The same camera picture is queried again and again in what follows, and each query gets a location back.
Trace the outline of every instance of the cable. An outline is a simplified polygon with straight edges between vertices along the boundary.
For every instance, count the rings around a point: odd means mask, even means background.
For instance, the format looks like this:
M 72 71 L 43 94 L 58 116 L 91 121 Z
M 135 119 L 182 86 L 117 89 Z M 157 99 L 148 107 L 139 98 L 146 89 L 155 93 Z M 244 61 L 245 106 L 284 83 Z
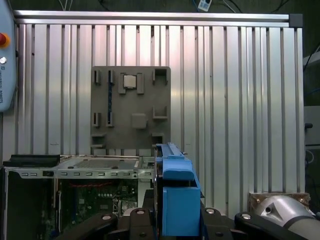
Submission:
M 65 8 L 64 8 L 64 5 L 62 4 L 61 0 L 58 0 L 60 5 L 61 5 L 61 8 L 62 8 L 62 11 L 65 11 Z
M 68 4 L 68 0 L 65 0 L 65 5 L 64 5 L 64 10 L 67 10 L 67 4 Z
M 310 54 L 310 56 L 308 57 L 308 60 L 306 61 L 304 67 L 303 67 L 303 71 L 306 70 L 309 62 L 310 62 L 310 59 L 311 57 L 313 56 L 313 54 L 315 54 L 316 52 L 318 52 L 318 50 L 320 49 L 320 42 L 316 45 L 316 48 L 312 51 L 312 53 Z
M 279 6 L 278 6 L 275 10 L 273 10 L 273 11 L 271 12 L 271 14 L 274 14 L 274 13 L 278 12 L 278 11 L 279 11 L 284 5 L 286 5 L 289 1 L 290 1 L 290 0 L 286 0 L 286 1 L 281 0 Z
M 69 183 L 69 186 L 71 188 L 100 188 L 100 187 L 104 187 L 104 186 L 107 186 L 107 185 L 110 185 L 111 182 L 105 182 L 105 183 L 90 183 L 90 184 L 83 184 L 83 185 L 78 185 L 78 184 L 72 184 L 72 183 Z
M 307 164 L 309 165 L 309 164 L 312 164 L 313 162 L 314 162 L 314 160 L 315 160 L 315 155 L 312 153 L 312 151 L 310 151 L 310 150 L 305 150 L 307 153 L 309 153 L 309 154 L 311 154 L 311 156 L 312 156 L 312 158 L 311 158 L 311 160 L 310 161 L 308 161 L 307 160 L 307 158 L 305 158 L 305 161 L 307 162 Z
M 225 0 L 223 0 L 225 6 L 230 9 L 232 12 L 234 12 L 235 14 L 237 13 Z
M 320 88 L 316 88 L 316 89 L 306 93 L 304 96 L 306 97 L 306 96 L 312 95 L 312 94 L 317 93 L 317 92 L 320 92 Z
M 238 10 L 239 10 L 239 12 L 242 14 L 243 12 L 241 11 L 241 9 L 240 9 L 240 7 L 235 3 L 235 1 L 234 0 L 228 0 L 230 3 L 232 3 Z
M 72 6 L 73 1 L 74 1 L 74 0 L 71 0 L 71 2 L 70 2 L 69 11 L 70 11 L 70 9 L 71 9 L 71 6 Z
M 194 6 L 195 6 L 195 8 L 196 8 L 196 10 L 198 11 L 198 13 L 200 12 L 200 10 L 199 10 L 199 8 L 198 8 L 198 6 L 197 6 L 197 4 L 196 4 L 196 1 L 195 0 L 192 0 L 193 1 L 193 4 L 194 4 Z
M 104 10 L 106 10 L 106 11 L 109 11 L 109 12 L 110 12 L 110 10 L 109 10 L 105 5 L 103 5 L 104 0 L 98 0 L 98 2 L 100 3 L 101 7 L 103 7 L 103 8 L 104 8 Z

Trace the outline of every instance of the white label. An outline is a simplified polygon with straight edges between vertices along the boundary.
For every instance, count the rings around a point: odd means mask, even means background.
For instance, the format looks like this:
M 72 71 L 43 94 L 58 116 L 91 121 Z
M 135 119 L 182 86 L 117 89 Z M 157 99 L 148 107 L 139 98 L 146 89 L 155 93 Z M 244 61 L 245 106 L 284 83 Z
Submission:
M 212 0 L 209 3 L 206 3 L 206 0 L 201 0 L 198 5 L 198 9 L 208 12 Z

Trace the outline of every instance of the gray holder block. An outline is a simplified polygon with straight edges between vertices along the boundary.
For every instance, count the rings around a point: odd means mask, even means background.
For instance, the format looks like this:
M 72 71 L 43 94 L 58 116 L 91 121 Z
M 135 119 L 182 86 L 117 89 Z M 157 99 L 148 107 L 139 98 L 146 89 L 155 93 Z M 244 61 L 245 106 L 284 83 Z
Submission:
M 126 89 L 124 88 L 124 80 L 125 80 L 125 73 L 121 73 L 120 78 L 118 79 L 118 93 L 119 94 L 126 94 Z
M 144 113 L 133 113 L 131 115 L 131 126 L 134 129 L 146 129 L 147 122 L 147 116 Z
M 101 85 L 101 72 L 99 70 L 93 71 L 93 82 L 95 85 Z
M 91 135 L 91 148 L 102 149 L 106 146 L 106 134 L 92 134 Z
M 136 76 L 136 93 L 144 94 L 145 93 L 145 79 L 143 73 L 138 73 Z
M 92 118 L 92 126 L 95 128 L 99 128 L 101 124 L 101 112 L 94 112 Z
M 110 123 L 108 122 L 108 117 L 106 118 L 106 126 L 108 128 L 114 127 L 114 114 L 112 112 L 110 112 Z
M 153 132 L 151 134 L 152 147 L 155 148 L 157 144 L 164 144 L 164 136 L 163 133 Z
M 165 106 L 164 109 L 156 109 L 155 106 L 152 106 L 152 118 L 154 120 L 167 120 L 169 116 L 168 107 Z

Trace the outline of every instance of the metal bolt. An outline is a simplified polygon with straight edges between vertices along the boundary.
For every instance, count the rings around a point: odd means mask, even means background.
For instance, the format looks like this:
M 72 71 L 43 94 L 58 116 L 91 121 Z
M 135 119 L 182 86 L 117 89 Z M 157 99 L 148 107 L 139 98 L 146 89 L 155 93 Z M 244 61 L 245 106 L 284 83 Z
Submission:
M 212 208 L 208 208 L 207 210 L 205 210 L 208 214 L 214 214 L 215 210 L 213 210 Z
M 102 219 L 103 220 L 109 220 L 109 219 L 111 219 L 111 217 L 109 215 L 105 215 L 105 216 L 102 217 Z
M 249 214 L 242 214 L 241 217 L 246 220 L 250 220 L 251 216 Z
M 7 59 L 3 56 L 0 58 L 0 64 L 6 64 Z

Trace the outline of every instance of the small gray square block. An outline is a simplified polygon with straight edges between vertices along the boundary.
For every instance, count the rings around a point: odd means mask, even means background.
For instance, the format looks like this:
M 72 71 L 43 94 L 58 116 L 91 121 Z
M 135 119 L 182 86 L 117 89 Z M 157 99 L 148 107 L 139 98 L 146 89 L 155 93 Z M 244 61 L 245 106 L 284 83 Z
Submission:
M 137 76 L 135 75 L 124 75 L 123 76 L 123 87 L 125 89 L 137 88 Z
M 145 129 L 147 127 L 147 116 L 144 113 L 133 113 L 131 115 L 131 126 L 134 129 Z

